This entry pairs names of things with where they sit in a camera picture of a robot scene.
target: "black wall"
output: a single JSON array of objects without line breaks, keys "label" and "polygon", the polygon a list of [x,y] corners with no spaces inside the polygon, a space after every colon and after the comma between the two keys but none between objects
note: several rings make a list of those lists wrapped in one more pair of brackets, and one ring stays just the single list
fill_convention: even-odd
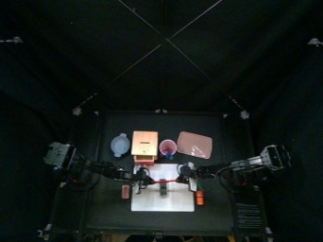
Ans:
[{"label": "black wall", "polygon": [[57,186],[41,157],[68,129],[3,94],[0,103],[0,241],[37,241]]},{"label": "black wall", "polygon": [[323,235],[323,49],[309,49],[253,112],[256,149],[284,144],[292,168],[265,189],[266,216],[277,241],[318,241]]}]

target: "red object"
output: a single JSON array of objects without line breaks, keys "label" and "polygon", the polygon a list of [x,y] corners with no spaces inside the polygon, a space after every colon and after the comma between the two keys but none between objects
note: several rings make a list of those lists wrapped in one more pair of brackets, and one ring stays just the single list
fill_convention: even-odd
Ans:
[{"label": "red object", "polygon": [[196,205],[197,206],[204,205],[204,194],[201,191],[196,191]]},{"label": "red object", "polygon": [[129,186],[128,185],[122,185],[121,199],[128,199],[128,194],[129,194]]}]

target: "white paper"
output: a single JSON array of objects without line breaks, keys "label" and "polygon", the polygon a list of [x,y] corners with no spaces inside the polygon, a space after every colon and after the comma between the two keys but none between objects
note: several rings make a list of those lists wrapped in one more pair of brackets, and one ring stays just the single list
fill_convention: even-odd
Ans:
[{"label": "white paper", "polygon": [[[176,164],[154,164],[148,166],[153,180],[174,180],[177,178]],[[166,195],[160,195],[160,183],[141,189],[141,194],[132,188],[130,211],[153,212],[193,212],[194,196],[188,190],[188,184],[168,182]]]}]

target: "small cup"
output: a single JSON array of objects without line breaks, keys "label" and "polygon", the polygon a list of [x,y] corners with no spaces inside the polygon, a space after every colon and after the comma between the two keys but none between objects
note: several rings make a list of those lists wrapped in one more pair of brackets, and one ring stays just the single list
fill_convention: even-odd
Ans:
[{"label": "small cup", "polygon": [[158,145],[160,153],[168,158],[173,158],[173,154],[176,153],[176,143],[173,140],[162,140]]}]

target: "table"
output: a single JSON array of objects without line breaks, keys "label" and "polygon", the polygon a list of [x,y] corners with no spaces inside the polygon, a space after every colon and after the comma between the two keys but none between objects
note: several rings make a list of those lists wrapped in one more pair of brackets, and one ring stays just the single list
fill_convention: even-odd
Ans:
[{"label": "table", "polygon": [[[105,112],[100,113],[100,118],[90,116],[80,120],[70,139],[86,157],[110,161],[130,170],[130,153],[114,158],[109,143],[120,133],[125,133],[130,141],[134,130],[157,131],[158,142],[176,141],[181,131],[212,137],[208,160],[176,153],[172,161],[158,158],[158,164],[192,162],[198,166],[253,156],[246,120],[238,113]],[[56,233],[232,234],[230,200],[216,179],[201,181],[205,205],[196,206],[193,212],[130,212],[130,200],[120,198],[122,184],[102,176],[94,176],[92,183],[85,191],[58,189],[52,212]]]}]

